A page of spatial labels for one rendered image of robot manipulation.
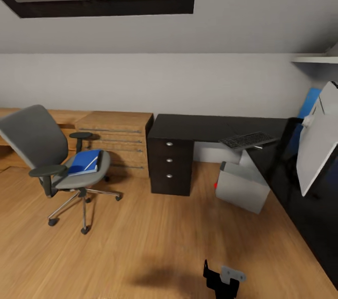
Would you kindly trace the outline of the keyboard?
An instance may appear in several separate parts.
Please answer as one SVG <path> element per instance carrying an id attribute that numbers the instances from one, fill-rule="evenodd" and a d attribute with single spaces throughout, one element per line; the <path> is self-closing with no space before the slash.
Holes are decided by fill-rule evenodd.
<path id="1" fill-rule="evenodd" d="M 232 152 L 243 151 L 251 147 L 262 148 L 263 144 L 278 141 L 278 139 L 266 134 L 262 131 L 254 132 L 246 135 L 236 135 L 234 138 L 219 141 L 222 145 L 232 150 Z"/>

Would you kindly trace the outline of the folder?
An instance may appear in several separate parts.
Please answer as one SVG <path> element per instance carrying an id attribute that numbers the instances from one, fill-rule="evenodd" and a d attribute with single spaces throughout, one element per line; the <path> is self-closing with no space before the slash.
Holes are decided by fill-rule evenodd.
<path id="1" fill-rule="evenodd" d="M 78 152 L 72 162 L 68 175 L 73 176 L 96 172 L 100 163 L 101 151 L 95 149 Z"/>

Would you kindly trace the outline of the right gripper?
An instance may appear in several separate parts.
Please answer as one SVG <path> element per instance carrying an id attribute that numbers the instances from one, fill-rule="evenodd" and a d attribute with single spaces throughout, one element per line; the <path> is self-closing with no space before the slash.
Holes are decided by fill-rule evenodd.
<path id="1" fill-rule="evenodd" d="M 238 290 L 238 281 L 230 279 L 230 284 L 224 284 L 221 282 L 220 274 L 208 269 L 207 260 L 204 263 L 203 276 L 207 278 L 207 287 L 214 289 L 216 299 L 221 294 L 228 294 L 232 299 L 236 298 Z"/>

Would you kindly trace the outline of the swivel chair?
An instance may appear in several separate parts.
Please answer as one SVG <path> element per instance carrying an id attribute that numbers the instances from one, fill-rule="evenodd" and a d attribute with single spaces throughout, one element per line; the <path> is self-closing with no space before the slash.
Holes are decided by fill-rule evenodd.
<path id="1" fill-rule="evenodd" d="M 96 172 L 69 176 L 69 169 L 76 155 L 68 157 L 68 141 L 59 125 L 40 104 L 21 108 L 0 118 L 0 136 L 14 149 L 22 160 L 31 168 L 29 175 L 38 177 L 45 189 L 46 196 L 52 198 L 59 191 L 78 191 L 69 201 L 48 216 L 48 225 L 54 226 L 57 219 L 51 219 L 55 214 L 64 209 L 77 198 L 83 198 L 83 228 L 85 235 L 89 228 L 86 227 L 85 205 L 90 203 L 90 193 L 115 195 L 117 201 L 121 199 L 118 193 L 93 190 L 91 187 L 105 178 L 111 160 L 107 151 L 101 151 L 100 163 Z M 77 138 L 77 154 L 82 151 L 83 138 L 91 137 L 90 132 L 74 132 L 70 138 Z"/>

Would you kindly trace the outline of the monitor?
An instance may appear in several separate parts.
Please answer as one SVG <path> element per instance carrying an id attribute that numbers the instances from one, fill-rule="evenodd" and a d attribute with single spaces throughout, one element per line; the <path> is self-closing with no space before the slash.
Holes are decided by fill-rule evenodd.
<path id="1" fill-rule="evenodd" d="M 338 157 L 338 85 L 328 81 L 318 95 L 309 115 L 304 118 L 287 118 L 287 124 L 275 147 L 274 161 L 287 166 L 293 180 L 301 187 L 305 198 L 321 197 L 314 193 L 331 164 Z M 297 124 L 302 124 L 298 154 L 288 161 L 281 159 Z M 297 158 L 296 170 L 299 179 L 289 167 L 289 161 Z"/>

